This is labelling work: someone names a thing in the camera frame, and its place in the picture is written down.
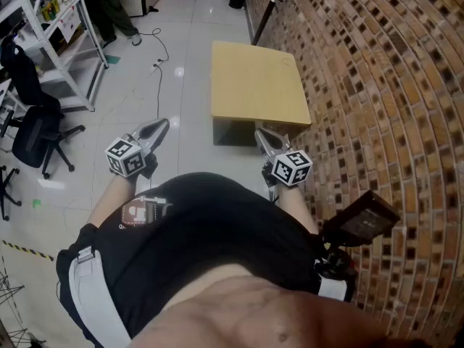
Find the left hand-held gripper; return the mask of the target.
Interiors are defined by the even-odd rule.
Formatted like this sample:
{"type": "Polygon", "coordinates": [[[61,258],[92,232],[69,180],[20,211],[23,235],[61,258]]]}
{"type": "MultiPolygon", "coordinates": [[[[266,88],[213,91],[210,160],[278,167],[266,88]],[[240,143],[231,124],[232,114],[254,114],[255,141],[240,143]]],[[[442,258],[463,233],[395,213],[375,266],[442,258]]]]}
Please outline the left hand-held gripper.
{"type": "Polygon", "coordinates": [[[154,150],[169,128],[169,120],[160,118],[142,123],[132,133],[116,138],[104,151],[110,172],[124,178],[142,175],[150,179],[158,166],[154,150]]]}

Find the white metal shelf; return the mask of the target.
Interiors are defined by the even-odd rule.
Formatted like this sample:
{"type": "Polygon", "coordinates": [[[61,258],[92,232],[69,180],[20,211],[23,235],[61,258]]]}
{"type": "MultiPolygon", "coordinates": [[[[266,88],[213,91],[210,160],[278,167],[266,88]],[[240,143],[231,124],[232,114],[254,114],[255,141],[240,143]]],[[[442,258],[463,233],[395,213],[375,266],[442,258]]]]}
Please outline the white metal shelf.
{"type": "Polygon", "coordinates": [[[57,98],[63,109],[95,110],[94,97],[108,63],[84,0],[70,0],[57,17],[46,22],[41,0],[0,0],[0,51],[10,37],[36,66],[41,88],[57,98]],[[75,7],[81,23],[69,43],[57,27],[75,7]]]}

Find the person's black shirt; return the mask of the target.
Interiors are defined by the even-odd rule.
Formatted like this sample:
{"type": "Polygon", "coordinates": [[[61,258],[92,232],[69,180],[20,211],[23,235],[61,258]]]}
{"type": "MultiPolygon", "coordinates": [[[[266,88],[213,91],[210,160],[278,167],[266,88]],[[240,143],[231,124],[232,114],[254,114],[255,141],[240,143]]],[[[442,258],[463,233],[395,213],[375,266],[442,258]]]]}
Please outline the person's black shirt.
{"type": "Polygon", "coordinates": [[[59,300],[96,348],[128,348],[187,283],[239,265],[281,288],[319,295],[322,244],[296,219],[220,175],[174,178],[87,223],[59,253],[59,300]]]}

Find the yellow-black floor tape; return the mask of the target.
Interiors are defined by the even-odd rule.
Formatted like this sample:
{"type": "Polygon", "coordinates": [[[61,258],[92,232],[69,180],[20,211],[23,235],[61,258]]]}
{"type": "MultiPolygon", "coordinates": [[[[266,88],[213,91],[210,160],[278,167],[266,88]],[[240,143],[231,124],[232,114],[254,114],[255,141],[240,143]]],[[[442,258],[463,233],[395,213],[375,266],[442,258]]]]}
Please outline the yellow-black floor tape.
{"type": "Polygon", "coordinates": [[[20,251],[20,252],[24,252],[24,253],[28,253],[28,254],[33,254],[35,256],[38,256],[40,258],[43,258],[43,259],[46,259],[46,260],[49,260],[51,262],[53,262],[55,260],[55,257],[51,256],[51,255],[48,255],[48,254],[44,254],[43,252],[40,252],[40,251],[37,251],[37,250],[34,250],[34,249],[30,249],[30,248],[26,248],[26,247],[23,247],[23,246],[19,246],[17,244],[12,244],[8,241],[5,241],[5,240],[1,240],[1,243],[4,244],[5,246],[11,248],[11,249],[16,249],[17,251],[20,251]]]}

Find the black office chair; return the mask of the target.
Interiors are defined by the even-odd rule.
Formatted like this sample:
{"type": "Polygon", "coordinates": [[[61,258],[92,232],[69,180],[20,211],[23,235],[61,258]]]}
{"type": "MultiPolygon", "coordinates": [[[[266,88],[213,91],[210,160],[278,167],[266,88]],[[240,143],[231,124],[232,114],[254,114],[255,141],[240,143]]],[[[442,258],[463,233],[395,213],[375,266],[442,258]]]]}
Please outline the black office chair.
{"type": "Polygon", "coordinates": [[[62,151],[60,142],[72,135],[83,132],[84,125],[78,125],[69,130],[61,130],[60,123],[64,119],[59,100],[44,92],[38,79],[36,66],[32,59],[18,46],[12,38],[2,41],[0,65],[8,72],[10,79],[22,103],[29,106],[22,119],[7,118],[6,126],[17,129],[12,145],[13,155],[22,163],[41,168],[43,178],[48,180],[47,173],[51,156],[54,152],[62,158],[70,172],[75,170],[62,151]]]}
{"type": "Polygon", "coordinates": [[[9,221],[9,216],[6,214],[6,211],[5,211],[5,203],[4,203],[5,200],[10,201],[13,205],[17,207],[21,207],[22,202],[20,200],[14,200],[7,193],[7,186],[9,185],[11,179],[13,178],[13,175],[19,175],[20,170],[18,168],[14,168],[6,176],[4,176],[6,171],[7,171],[6,165],[0,166],[0,213],[4,221],[9,221]]]}

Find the light wooden table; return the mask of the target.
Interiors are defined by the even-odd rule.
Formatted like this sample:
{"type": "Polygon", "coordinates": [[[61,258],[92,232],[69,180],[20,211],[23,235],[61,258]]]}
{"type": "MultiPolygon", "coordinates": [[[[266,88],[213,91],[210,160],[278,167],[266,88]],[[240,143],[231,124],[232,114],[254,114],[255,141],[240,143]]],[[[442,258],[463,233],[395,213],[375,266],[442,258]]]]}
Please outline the light wooden table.
{"type": "Polygon", "coordinates": [[[213,144],[255,146],[258,124],[311,124],[292,54],[227,41],[212,42],[213,144]]]}

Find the black body-worn monitor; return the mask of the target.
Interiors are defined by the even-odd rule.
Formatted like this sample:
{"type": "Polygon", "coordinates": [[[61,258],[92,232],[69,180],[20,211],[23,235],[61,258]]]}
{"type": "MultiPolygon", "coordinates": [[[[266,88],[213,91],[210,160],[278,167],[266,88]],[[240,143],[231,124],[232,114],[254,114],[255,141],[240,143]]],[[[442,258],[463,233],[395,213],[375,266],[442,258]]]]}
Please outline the black body-worn monitor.
{"type": "Polygon", "coordinates": [[[323,224],[322,240],[338,247],[369,245],[400,221],[397,211],[372,190],[323,224]]]}

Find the white paper sign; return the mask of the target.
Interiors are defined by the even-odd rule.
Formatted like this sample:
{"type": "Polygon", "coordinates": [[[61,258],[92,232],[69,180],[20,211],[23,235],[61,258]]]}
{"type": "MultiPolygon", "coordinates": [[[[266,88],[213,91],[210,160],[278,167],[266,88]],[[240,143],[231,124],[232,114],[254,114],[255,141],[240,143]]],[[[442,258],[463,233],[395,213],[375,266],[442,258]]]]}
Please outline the white paper sign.
{"type": "Polygon", "coordinates": [[[80,16],[75,7],[69,10],[62,16],[62,18],[59,19],[57,27],[61,31],[61,34],[67,43],[70,42],[80,23],[80,16]]]}

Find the person's right forearm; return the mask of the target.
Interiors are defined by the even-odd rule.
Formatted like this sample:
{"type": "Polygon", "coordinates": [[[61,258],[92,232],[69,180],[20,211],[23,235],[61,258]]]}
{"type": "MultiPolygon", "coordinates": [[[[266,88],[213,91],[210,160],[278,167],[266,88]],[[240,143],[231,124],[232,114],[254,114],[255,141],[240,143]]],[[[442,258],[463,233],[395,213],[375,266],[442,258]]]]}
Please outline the person's right forearm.
{"type": "Polygon", "coordinates": [[[279,183],[276,188],[278,206],[303,225],[311,234],[318,234],[312,215],[305,203],[302,192],[297,186],[288,187],[279,183]]]}

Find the black coat rack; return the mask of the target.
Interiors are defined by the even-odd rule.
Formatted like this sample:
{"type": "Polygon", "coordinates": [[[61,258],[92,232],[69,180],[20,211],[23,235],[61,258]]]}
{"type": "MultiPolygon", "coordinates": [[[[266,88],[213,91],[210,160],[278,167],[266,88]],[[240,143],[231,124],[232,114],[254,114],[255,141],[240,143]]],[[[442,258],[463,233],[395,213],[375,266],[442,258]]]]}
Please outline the black coat rack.
{"type": "Polygon", "coordinates": [[[264,14],[263,14],[263,16],[262,16],[262,18],[260,20],[260,24],[258,25],[258,28],[256,29],[256,32],[255,32],[254,37],[252,39],[252,45],[253,46],[256,46],[259,43],[262,32],[264,31],[265,26],[268,23],[268,20],[269,20],[271,14],[273,12],[273,9],[274,9],[277,1],[281,1],[281,0],[269,0],[268,5],[267,5],[267,7],[265,9],[265,12],[264,12],[264,14]]]}

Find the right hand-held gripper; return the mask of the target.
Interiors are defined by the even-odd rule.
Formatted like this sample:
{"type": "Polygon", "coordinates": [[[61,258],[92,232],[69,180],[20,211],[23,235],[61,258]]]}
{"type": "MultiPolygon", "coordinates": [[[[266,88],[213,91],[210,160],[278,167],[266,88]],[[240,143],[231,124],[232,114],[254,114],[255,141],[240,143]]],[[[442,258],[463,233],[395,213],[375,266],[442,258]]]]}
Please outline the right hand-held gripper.
{"type": "Polygon", "coordinates": [[[257,129],[254,137],[266,159],[262,176],[268,185],[269,200],[276,200],[276,186],[279,183],[294,188],[307,179],[312,169],[312,160],[304,151],[290,149],[287,136],[270,129],[257,129]]]}

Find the person's left forearm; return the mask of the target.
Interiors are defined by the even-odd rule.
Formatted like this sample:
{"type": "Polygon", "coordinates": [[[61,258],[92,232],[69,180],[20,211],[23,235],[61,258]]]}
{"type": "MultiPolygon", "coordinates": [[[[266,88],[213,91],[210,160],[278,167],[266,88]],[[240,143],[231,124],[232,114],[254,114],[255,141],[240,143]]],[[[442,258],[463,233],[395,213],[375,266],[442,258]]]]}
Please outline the person's left forearm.
{"type": "Polygon", "coordinates": [[[99,227],[115,210],[131,201],[136,194],[137,177],[114,175],[92,210],[88,223],[99,227]]]}

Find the group of small bottles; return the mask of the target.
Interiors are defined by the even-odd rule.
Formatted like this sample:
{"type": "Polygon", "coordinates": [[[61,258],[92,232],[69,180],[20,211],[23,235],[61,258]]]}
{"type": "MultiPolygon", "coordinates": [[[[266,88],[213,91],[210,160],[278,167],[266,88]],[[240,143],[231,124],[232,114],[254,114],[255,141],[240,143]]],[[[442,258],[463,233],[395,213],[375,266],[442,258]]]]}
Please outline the group of small bottles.
{"type": "Polygon", "coordinates": [[[46,22],[54,20],[70,0],[41,0],[40,12],[46,22]]]}

